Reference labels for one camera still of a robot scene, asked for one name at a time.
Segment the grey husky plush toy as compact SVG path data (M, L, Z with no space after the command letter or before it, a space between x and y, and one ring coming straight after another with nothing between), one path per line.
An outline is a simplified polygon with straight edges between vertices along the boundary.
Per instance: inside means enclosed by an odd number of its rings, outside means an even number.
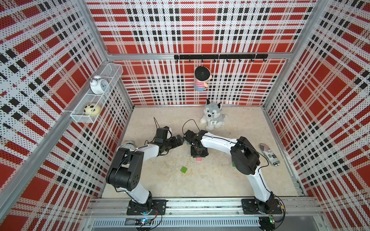
M205 124L207 131L221 128L225 123L226 114L222 114L222 103L212 103L206 99L204 115L200 119L201 124Z

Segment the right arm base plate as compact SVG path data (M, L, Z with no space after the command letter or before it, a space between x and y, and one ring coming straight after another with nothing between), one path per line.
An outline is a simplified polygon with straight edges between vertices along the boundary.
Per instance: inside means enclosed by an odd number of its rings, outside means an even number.
M241 205L244 214L267 214L267 215L282 215L283 211L279 201L274 199L271 206L255 199L242 199Z

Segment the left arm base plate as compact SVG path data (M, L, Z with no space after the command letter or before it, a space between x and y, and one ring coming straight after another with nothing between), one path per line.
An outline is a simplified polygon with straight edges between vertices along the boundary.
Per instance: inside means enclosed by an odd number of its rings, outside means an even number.
M133 200L129 201L126 215L165 215L167 200L165 199L148 199L145 204L139 204Z

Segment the panda face ball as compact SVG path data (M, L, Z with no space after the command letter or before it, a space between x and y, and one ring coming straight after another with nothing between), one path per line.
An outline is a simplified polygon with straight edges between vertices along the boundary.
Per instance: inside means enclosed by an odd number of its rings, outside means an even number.
M97 117L101 112L101 106L96 103L90 103L84 107L83 112L85 115Z

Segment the white alarm clock on table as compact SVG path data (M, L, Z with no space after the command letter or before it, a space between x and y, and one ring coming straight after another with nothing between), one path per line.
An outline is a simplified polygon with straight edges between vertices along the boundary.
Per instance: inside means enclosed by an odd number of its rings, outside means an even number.
M134 141L123 141L120 144L120 147L127 148L127 149L132 149L132 150L136 149Z

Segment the electronics board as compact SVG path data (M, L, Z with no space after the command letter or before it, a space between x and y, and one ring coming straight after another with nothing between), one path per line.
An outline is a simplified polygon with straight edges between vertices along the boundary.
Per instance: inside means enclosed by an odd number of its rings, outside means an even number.
M262 231L274 231L275 220L273 217L260 217L259 218L260 229Z
M137 218L135 220L135 226L146 226L151 225L152 221L150 218Z

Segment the black hook rail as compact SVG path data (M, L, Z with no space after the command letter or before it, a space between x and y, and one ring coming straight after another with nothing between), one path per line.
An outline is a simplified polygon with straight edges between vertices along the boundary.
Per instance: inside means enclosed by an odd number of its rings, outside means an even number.
M178 54L174 55L175 60L252 60L262 59L265 61L268 54Z

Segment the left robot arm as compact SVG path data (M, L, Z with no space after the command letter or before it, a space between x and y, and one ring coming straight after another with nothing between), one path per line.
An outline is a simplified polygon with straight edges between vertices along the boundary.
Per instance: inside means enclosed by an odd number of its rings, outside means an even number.
M138 205L151 206L151 192L140 182L143 163L149 159L165 156L171 149L184 143L180 135L174 136L169 127L158 128L148 144L138 148L121 146L106 175L106 182L118 192L125 192Z

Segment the right electronics board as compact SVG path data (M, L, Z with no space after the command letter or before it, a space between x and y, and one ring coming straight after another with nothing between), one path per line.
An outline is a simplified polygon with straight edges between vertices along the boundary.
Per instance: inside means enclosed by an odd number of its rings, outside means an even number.
M260 229L262 231L274 231L275 220L273 217L260 217L259 218Z

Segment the white alarm clock on shelf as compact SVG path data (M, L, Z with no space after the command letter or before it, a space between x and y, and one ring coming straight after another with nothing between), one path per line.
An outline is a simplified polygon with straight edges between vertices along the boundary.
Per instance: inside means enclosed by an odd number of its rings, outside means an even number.
M95 95L103 95L110 90L109 82L99 75L90 80L90 89Z

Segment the left electronics board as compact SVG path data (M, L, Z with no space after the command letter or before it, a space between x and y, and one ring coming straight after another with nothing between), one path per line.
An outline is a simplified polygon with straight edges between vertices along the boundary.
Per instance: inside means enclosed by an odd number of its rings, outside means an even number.
M150 218L137 218L135 220L135 226L146 226L151 225L152 221Z

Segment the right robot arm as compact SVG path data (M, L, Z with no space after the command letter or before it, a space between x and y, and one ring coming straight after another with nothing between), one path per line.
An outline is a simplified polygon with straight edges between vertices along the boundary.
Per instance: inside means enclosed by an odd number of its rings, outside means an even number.
M261 173L259 153L252 147L245 137L229 139L213 135L201 130L194 133L188 130L184 139L191 144L193 157L204 157L209 149L215 149L231 155L235 168L246 175L254 192L257 210L261 213L270 213L273 205L277 204L274 194L270 191Z

